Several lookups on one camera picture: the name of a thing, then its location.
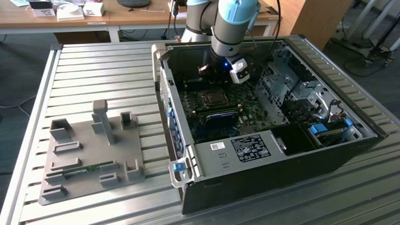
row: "slotted aluminum table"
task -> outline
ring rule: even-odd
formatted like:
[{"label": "slotted aluminum table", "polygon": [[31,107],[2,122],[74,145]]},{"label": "slotted aluminum table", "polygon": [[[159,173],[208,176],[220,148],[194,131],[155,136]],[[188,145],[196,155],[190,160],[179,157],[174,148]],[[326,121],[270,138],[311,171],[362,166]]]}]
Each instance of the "slotted aluminum table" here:
[{"label": "slotted aluminum table", "polygon": [[[299,37],[294,43],[391,133],[336,172],[240,202],[180,213],[152,80],[156,42],[66,45],[50,53],[0,224],[394,224],[400,222],[400,123],[374,97]],[[108,99],[108,116],[139,115],[146,181],[60,203],[38,203],[50,124],[91,120],[91,101]]]}]

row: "circuit board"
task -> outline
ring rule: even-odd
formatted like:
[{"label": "circuit board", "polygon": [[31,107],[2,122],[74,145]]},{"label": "circuit board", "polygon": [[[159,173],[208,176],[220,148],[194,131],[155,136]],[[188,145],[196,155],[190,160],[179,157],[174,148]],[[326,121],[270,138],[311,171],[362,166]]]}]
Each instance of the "circuit board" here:
[{"label": "circuit board", "polygon": [[252,84],[223,86],[211,90],[182,92],[195,143],[260,132],[272,127]]}]

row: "green circuit board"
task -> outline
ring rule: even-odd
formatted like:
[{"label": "green circuit board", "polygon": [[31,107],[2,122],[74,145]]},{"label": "green circuit board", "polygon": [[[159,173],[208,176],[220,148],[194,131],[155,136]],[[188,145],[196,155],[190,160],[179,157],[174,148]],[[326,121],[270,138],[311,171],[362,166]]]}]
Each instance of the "green circuit board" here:
[{"label": "green circuit board", "polygon": [[[239,136],[242,128],[260,132],[272,127],[268,113],[258,102],[254,85],[250,83],[211,90],[186,91],[180,93],[180,100],[196,143]],[[236,113],[236,124],[226,129],[204,130],[207,116],[219,113]]]}]

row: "label sticker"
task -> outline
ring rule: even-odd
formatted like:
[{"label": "label sticker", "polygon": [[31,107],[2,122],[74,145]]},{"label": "label sticker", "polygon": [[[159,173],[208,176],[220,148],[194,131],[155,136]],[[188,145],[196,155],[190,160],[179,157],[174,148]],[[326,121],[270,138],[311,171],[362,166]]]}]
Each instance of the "label sticker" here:
[{"label": "label sticker", "polygon": [[211,144],[212,150],[224,149],[224,148],[226,148],[224,142]]},{"label": "label sticker", "polygon": [[88,22],[88,25],[106,24],[106,22]]},{"label": "label sticker", "polygon": [[243,163],[271,156],[260,135],[239,138],[231,142]]}]

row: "floor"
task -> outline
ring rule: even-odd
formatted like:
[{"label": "floor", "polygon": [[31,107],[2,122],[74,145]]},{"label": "floor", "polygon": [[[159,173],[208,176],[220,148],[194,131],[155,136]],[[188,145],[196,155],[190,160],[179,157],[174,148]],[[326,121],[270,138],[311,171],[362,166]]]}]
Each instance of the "floor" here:
[{"label": "floor", "polygon": [[[351,9],[344,17],[346,23],[352,23],[359,16],[363,7]],[[376,16],[375,12],[370,12],[359,32],[354,38],[360,37],[363,29],[367,27],[370,20]],[[379,29],[375,31],[374,38],[379,38],[386,28],[391,23],[387,19]],[[150,30],[146,34],[144,30],[138,30],[128,35],[135,39],[159,40],[163,30]],[[390,46],[400,37],[400,27],[395,29],[392,35],[386,43]],[[56,44],[58,40],[54,34],[19,34],[8,35],[7,40],[0,44],[0,105],[15,105],[24,99],[36,94],[42,73],[44,70],[50,48]],[[326,54],[336,62],[339,66],[348,60],[359,58],[360,56],[334,44],[324,49]],[[363,61],[355,61],[348,64],[350,70],[356,74],[367,74],[371,71],[382,69],[382,62],[370,67],[364,67]],[[383,105],[400,117],[400,79],[398,73],[400,64],[398,61],[391,63],[383,70],[370,77],[356,77],[354,79],[372,94],[372,96],[383,103]],[[31,112],[34,100],[24,104],[24,109]],[[0,206],[6,196],[10,175],[2,173],[12,172],[16,162],[20,144],[24,137],[26,127],[28,124],[28,116],[19,110],[19,108],[2,109],[0,108]]]}]

